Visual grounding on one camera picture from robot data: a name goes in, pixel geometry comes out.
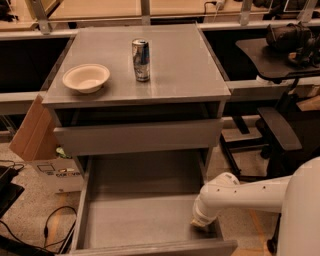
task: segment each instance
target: cardboard box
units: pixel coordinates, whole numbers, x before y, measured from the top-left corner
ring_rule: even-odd
[[[50,112],[42,106],[42,97],[38,95],[9,148],[30,164],[53,192],[81,191],[83,177],[74,159],[57,156],[59,142],[54,128]]]

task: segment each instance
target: cabinet top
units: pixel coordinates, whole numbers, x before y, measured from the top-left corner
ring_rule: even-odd
[[[150,80],[135,79],[132,41],[144,38],[150,47]],[[81,64],[101,64],[111,73],[92,94],[65,87],[62,77]],[[43,104],[80,108],[219,101],[229,98],[223,80],[196,25],[130,26],[80,29]]]

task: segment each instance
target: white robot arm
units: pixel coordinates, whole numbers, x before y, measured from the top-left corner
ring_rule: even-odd
[[[302,165],[294,175],[240,185],[223,173],[205,184],[193,207],[192,224],[204,227],[224,208],[281,212],[278,256],[319,255],[320,158]]]

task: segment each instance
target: soda can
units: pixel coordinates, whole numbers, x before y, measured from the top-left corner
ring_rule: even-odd
[[[150,79],[150,55],[147,40],[138,38],[132,41],[132,57],[137,81],[148,81]]]

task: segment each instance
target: bowl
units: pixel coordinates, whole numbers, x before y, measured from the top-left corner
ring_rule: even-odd
[[[99,64],[83,64],[69,69],[62,77],[63,84],[81,93],[98,91],[110,77],[110,71]]]

